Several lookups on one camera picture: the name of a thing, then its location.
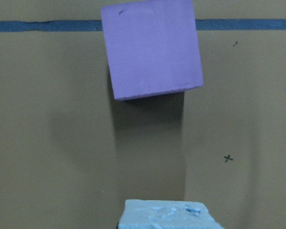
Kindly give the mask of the light blue foam block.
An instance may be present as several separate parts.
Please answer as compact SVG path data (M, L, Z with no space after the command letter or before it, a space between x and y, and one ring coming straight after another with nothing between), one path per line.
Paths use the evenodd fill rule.
M221 229L200 202L127 199L119 229Z

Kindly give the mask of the purple foam block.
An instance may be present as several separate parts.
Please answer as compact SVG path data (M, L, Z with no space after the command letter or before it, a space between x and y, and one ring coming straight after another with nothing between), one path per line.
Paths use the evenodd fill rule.
M113 96L131 100L204 84L190 0L144 0L101 9Z

